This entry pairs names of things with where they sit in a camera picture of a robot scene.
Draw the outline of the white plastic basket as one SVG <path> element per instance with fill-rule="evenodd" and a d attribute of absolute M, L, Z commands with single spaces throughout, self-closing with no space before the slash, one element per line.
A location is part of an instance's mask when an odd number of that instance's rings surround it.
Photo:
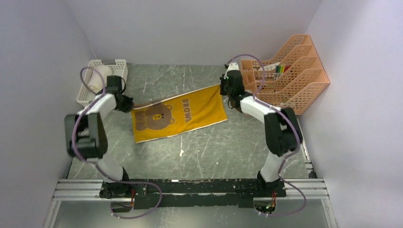
<path fill-rule="evenodd" d="M 94 59 L 88 63 L 89 69 L 84 70 L 83 80 L 76 101 L 86 106 L 95 99 L 96 93 L 102 90 L 102 79 L 93 69 L 99 71 L 106 83 L 107 76 L 119 76 L 122 78 L 122 88 L 128 76 L 127 62 L 124 59 Z"/>

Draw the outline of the cream white towel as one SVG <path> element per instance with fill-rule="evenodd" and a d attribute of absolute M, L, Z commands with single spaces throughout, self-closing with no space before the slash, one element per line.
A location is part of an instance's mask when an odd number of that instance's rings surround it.
<path fill-rule="evenodd" d="M 100 73 L 105 83 L 106 78 L 113 74 L 113 71 L 109 66 L 97 66 L 94 69 Z M 101 76 L 96 71 L 93 71 L 90 81 L 88 83 L 88 87 L 95 94 L 97 94 L 103 88 Z"/>

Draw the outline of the brown yellow towel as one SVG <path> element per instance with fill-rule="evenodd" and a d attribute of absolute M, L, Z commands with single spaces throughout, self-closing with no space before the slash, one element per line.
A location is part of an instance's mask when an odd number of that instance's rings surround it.
<path fill-rule="evenodd" d="M 134 142 L 168 138 L 227 119 L 220 85 L 212 85 L 133 109 Z"/>

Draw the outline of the orange file organizer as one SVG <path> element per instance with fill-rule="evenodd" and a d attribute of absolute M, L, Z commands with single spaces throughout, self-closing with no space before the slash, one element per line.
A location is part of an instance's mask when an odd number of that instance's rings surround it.
<path fill-rule="evenodd" d="M 291 65 L 277 80 L 274 71 L 258 71 L 277 62 Z M 271 105 L 291 107 L 297 115 L 302 115 L 330 84 L 308 34 L 293 35 L 269 60 L 241 60 L 240 71 L 247 91 L 257 92 L 258 99 Z"/>

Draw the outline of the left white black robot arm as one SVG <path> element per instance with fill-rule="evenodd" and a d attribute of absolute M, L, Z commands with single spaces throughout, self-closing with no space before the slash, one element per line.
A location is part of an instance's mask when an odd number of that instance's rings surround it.
<path fill-rule="evenodd" d="M 111 112 L 129 113 L 133 108 L 132 98 L 123 94 L 122 82 L 119 76 L 108 76 L 106 86 L 95 100 L 77 114 L 68 114 L 64 123 L 67 153 L 93 165 L 104 182 L 113 186 L 113 192 L 124 198 L 131 193 L 132 185 L 125 169 L 107 153 L 108 140 L 103 124 Z"/>

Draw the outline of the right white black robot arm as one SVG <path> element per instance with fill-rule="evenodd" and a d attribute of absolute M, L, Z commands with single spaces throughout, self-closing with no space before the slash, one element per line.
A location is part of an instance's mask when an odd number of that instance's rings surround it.
<path fill-rule="evenodd" d="M 298 152 L 303 137 L 294 110 L 269 105 L 247 92 L 241 72 L 228 69 L 220 77 L 220 94 L 228 97 L 229 107 L 248 114 L 264 125 L 269 150 L 265 164 L 257 174 L 256 189 L 259 195 L 269 196 L 281 178 L 285 159 Z"/>

